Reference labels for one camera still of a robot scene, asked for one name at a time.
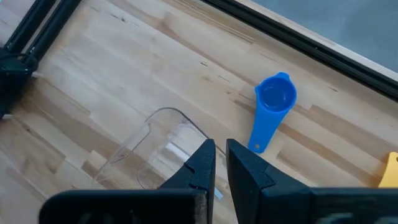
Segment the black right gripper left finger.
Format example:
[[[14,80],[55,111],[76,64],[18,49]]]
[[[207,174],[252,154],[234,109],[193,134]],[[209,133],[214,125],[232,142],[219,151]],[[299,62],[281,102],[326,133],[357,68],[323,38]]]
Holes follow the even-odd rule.
[[[39,224],[211,224],[216,147],[205,140],[154,190],[69,190],[50,197]]]

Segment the bright blue measuring cup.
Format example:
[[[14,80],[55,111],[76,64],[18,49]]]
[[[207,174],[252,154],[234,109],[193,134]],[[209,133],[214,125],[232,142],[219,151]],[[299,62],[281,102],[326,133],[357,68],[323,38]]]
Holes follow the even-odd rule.
[[[289,74],[279,72],[263,80],[254,89],[256,108],[248,149],[263,153],[277,128],[293,108],[297,90]]]

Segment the clear plastic basket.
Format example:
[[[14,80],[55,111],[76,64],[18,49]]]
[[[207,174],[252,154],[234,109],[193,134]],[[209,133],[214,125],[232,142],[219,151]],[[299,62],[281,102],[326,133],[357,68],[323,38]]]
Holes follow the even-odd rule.
[[[160,108],[101,166],[93,189],[156,189],[181,168],[208,137],[180,110]]]

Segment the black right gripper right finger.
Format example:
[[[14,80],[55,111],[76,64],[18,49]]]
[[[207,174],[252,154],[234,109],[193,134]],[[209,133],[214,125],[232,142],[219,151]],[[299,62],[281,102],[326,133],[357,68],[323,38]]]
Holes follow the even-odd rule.
[[[309,187],[234,139],[226,160],[239,224],[398,224],[398,189]]]

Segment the yellow measuring cup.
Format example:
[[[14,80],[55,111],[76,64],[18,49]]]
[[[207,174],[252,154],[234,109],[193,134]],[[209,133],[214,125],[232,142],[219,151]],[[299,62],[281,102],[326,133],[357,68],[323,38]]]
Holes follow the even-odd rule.
[[[398,188],[398,152],[389,154],[386,168],[378,187]]]

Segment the black aluminium table frame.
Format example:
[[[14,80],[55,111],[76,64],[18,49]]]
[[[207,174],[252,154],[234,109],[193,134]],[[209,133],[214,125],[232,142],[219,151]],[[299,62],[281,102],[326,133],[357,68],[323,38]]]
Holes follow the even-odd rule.
[[[183,1],[204,2],[398,102],[398,78],[349,58],[331,46],[238,0]],[[40,62],[80,2],[81,0],[35,0],[8,41],[0,48],[10,53],[29,54]]]

